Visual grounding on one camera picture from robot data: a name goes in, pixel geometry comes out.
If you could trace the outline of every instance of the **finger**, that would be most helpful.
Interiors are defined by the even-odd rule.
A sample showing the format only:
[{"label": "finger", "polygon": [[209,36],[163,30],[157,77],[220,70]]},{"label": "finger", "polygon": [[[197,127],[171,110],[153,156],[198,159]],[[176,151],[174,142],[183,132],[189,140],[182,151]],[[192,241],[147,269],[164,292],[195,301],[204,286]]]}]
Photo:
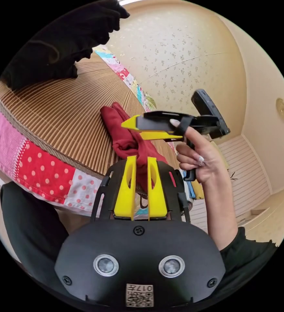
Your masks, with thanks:
[{"label": "finger", "polygon": [[200,160],[195,160],[191,157],[187,157],[187,156],[182,155],[182,154],[177,155],[177,160],[179,163],[188,163],[190,165],[200,165],[201,163],[203,163]]},{"label": "finger", "polygon": [[210,137],[209,134],[203,134],[202,135],[208,142],[211,142],[212,141],[212,138]]},{"label": "finger", "polygon": [[189,158],[192,158],[194,160],[203,162],[204,158],[203,156],[199,155],[195,150],[191,149],[188,145],[186,145],[185,143],[180,143],[177,145],[176,150],[184,155],[187,156]]},{"label": "finger", "polygon": [[[180,124],[176,119],[170,119],[170,123],[175,127]],[[197,147],[203,148],[209,144],[208,140],[192,127],[188,127],[184,135]]]},{"label": "finger", "polygon": [[199,166],[197,166],[197,165],[190,165],[188,163],[181,163],[180,164],[180,169],[185,170],[185,171],[196,169],[196,168],[199,168]]}]

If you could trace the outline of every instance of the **black sleeve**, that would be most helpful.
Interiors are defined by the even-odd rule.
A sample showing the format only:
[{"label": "black sleeve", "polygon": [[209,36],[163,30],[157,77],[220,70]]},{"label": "black sleeve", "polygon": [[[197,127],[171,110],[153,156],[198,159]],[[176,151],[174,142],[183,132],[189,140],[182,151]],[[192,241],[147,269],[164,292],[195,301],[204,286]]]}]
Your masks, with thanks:
[{"label": "black sleeve", "polygon": [[246,284],[269,261],[277,250],[275,243],[246,239],[245,228],[239,227],[234,240],[220,251],[226,273],[215,290],[221,295]]}]

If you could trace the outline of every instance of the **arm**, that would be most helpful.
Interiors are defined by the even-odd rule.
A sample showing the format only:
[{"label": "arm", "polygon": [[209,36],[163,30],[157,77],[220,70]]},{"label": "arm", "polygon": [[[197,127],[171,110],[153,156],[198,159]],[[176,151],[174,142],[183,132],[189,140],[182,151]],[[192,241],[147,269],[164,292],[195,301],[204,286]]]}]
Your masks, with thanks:
[{"label": "arm", "polygon": [[236,237],[238,226],[233,204],[232,184],[226,170],[214,174],[202,183],[208,234],[219,250],[228,246]]}]

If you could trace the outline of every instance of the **patterned wallpaper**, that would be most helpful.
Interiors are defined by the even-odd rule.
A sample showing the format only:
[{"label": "patterned wallpaper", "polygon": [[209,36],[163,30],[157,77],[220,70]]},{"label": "patterned wallpaper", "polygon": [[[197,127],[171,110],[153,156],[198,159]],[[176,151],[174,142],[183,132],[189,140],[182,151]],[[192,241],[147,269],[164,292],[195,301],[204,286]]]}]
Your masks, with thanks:
[{"label": "patterned wallpaper", "polygon": [[240,135],[246,78],[230,31],[212,12],[185,1],[156,3],[144,0],[125,6],[131,16],[121,21],[120,31],[111,34],[107,47],[159,110],[198,115],[191,96],[203,88],[231,129],[221,142]]}]

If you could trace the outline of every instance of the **red cloth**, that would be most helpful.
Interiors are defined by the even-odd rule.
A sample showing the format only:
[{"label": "red cloth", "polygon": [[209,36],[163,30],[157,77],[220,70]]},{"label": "red cloth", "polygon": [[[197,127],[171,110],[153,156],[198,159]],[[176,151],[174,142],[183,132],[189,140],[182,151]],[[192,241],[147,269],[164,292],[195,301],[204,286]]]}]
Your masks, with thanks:
[{"label": "red cloth", "polygon": [[147,192],[147,157],[155,157],[158,161],[167,163],[150,141],[144,141],[140,134],[121,127],[121,123],[130,118],[118,103],[112,107],[103,106],[101,116],[105,126],[112,137],[113,149],[122,159],[137,155],[136,182],[144,192]]}]

